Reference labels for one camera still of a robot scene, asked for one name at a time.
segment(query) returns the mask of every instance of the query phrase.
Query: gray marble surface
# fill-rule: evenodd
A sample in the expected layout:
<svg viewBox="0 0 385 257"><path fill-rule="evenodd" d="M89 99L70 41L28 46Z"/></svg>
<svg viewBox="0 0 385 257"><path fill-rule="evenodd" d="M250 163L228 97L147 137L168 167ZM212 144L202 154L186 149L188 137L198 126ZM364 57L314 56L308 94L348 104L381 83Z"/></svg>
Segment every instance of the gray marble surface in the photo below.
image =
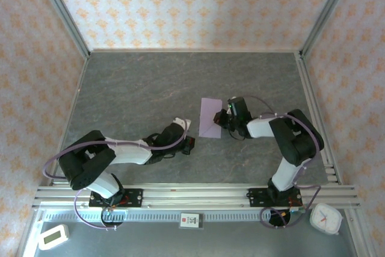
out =
<svg viewBox="0 0 385 257"><path fill-rule="evenodd" d="M196 138L190 156L177 154L150 166L109 167L123 184L255 183L265 185L282 158L273 138L237 141L222 130L221 139L201 138L201 98L255 95L277 112L309 109L293 54L272 53L92 53L67 132L66 145L98 129L105 136L138 140L162 132L174 117L192 121ZM267 111L246 99L252 115ZM302 184L324 184L321 159L309 167Z"/></svg>

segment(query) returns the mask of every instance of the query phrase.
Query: white clock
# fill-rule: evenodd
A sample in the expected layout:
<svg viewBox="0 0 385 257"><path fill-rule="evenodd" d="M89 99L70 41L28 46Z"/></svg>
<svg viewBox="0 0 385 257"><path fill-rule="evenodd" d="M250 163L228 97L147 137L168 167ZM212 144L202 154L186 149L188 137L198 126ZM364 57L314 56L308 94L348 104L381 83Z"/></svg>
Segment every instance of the white clock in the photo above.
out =
<svg viewBox="0 0 385 257"><path fill-rule="evenodd" d="M342 215L337 209L319 203L310 215L310 224L323 233L334 235L338 234L342 219Z"/></svg>

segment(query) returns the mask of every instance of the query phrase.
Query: aluminum frame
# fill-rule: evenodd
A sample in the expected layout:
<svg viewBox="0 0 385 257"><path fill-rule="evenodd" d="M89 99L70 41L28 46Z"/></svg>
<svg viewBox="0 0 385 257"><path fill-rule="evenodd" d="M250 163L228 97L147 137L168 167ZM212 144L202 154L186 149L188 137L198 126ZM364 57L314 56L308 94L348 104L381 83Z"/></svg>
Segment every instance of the aluminum frame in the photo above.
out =
<svg viewBox="0 0 385 257"><path fill-rule="evenodd" d="M365 226L365 217L360 209L360 199L357 196L356 189L353 185L341 185L338 166L326 137L327 134L306 69L305 60L301 58L299 52L295 54L295 58L312 122L325 140L324 155L322 157L329 183L322 187L319 196L315 199L314 205L322 202L328 203L335 208L343 209L346 216L349 216L347 222L357 256L376 256L373 244L368 238L369 234ZM87 63L88 61L85 62L84 70L79 77L78 89L81 87ZM147 212L159 210L221 210L230 212L231 210L250 210L251 208L246 198L247 189L261 186L253 184L135 184L124 187L144 189L143 207L131 208L130 210ZM304 203L310 200L314 192L314 189L301 190ZM38 212L44 210L44 208L72 209L74 196L75 192L70 189L68 183L54 183L51 186L38 188L32 207ZM100 208L88 208L89 198L90 192L84 190L78 198L77 207L87 211L100 210ZM32 222L39 222L39 216L34 214Z"/></svg>
<svg viewBox="0 0 385 257"><path fill-rule="evenodd" d="M79 96L81 86L83 83L83 79L84 79L84 75L85 75L85 70L87 69L89 61L90 61L90 57L87 57L83 63L83 66L82 66L82 69L81 69L81 72L80 72L80 75L78 78L78 82L76 84L76 91L72 97L70 113L67 116L64 131L61 134L60 142L59 142L59 145L57 147L57 153L61 152L64 149L64 141L65 141L67 134L68 134L68 128L69 128L69 125L70 125L71 120L72 120L73 111L75 109L76 101L78 100L78 96ZM49 173L52 175L56 175L57 169L58 169L58 163L56 162L56 163L54 163L54 165L52 165L49 168ZM55 182L54 180L48 180L48 182L46 184L52 185L54 182Z"/></svg>
<svg viewBox="0 0 385 257"><path fill-rule="evenodd" d="M343 185L343 181L341 179L342 175L339 170L338 163L336 161L336 157L333 152L333 149L331 148L330 142L327 138L325 125L324 125L324 122L322 121L321 110L319 109L319 104L315 97L312 82L311 82L309 73L307 71L306 59L301 57L301 54L299 52L295 54L295 58L297 60L298 71L300 73L300 78L303 84L303 88L304 88L307 104L309 106L313 125L318 130L318 132L322 135L325 142L325 148L323 150L324 154L322 157L325 158L324 165L325 165L326 172L327 174L332 173L332 171L329 171L328 169L333 169L335 172L337 183L340 185ZM348 209L345 209L344 212L347 217L347 223L350 229L350 234L353 239L357 256L358 257L361 257L361 256L376 257L377 254L375 252L374 245L371 241L370 233L366 226L367 222L362 209L348 208Z"/></svg>
<svg viewBox="0 0 385 257"><path fill-rule="evenodd" d="M333 12L335 6L337 5L338 0L327 0L324 8L322 9L320 15L318 16L309 36L307 37L305 44L301 50L301 54L303 57L306 57L306 55L311 50L314 42L316 41L317 37L321 33L323 27L327 23L331 13Z"/></svg>
<svg viewBox="0 0 385 257"><path fill-rule="evenodd" d="M51 0L52 5L54 6L59 17L63 21L64 26L67 28L71 38L75 42L76 47L84 58L88 58L90 55L90 50L88 49L87 44L85 43L83 36L81 35L75 21L72 19L71 14L69 13L66 5L63 0Z"/></svg>
<svg viewBox="0 0 385 257"><path fill-rule="evenodd" d="M230 52L230 53L287 53L287 54L294 54L298 52L297 49L185 49L185 48L176 48L176 49L161 49L161 48L96 48L93 49L92 52L109 52L109 53L116 53L116 52Z"/></svg>

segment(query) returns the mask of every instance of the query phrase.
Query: label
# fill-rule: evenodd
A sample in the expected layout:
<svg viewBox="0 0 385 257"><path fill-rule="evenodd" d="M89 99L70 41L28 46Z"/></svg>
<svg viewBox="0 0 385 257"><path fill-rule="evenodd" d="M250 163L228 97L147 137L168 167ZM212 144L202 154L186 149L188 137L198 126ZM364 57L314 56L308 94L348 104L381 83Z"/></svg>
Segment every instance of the label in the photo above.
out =
<svg viewBox="0 0 385 257"><path fill-rule="evenodd" d="M202 228L203 219L200 214L181 213L180 227L181 228Z"/></svg>

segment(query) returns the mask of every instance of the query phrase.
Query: mounting plate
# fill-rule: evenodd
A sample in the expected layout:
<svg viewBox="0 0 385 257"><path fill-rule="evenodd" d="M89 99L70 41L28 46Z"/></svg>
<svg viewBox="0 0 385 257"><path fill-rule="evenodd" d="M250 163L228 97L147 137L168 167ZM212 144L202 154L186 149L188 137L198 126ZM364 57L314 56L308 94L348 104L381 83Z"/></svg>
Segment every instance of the mounting plate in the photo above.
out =
<svg viewBox="0 0 385 257"><path fill-rule="evenodd" d="M293 189L287 199L279 200L278 202L273 202L268 197L267 188L250 188L246 196L250 201L250 207L299 207L302 204L301 193L297 188Z"/></svg>
<svg viewBox="0 0 385 257"><path fill-rule="evenodd" d="M143 200L143 189L125 189L125 194L122 199L127 197L128 202L126 204L119 205L119 208L140 208L142 206ZM89 207L106 207L106 204L103 201L103 198L95 193L91 192Z"/></svg>

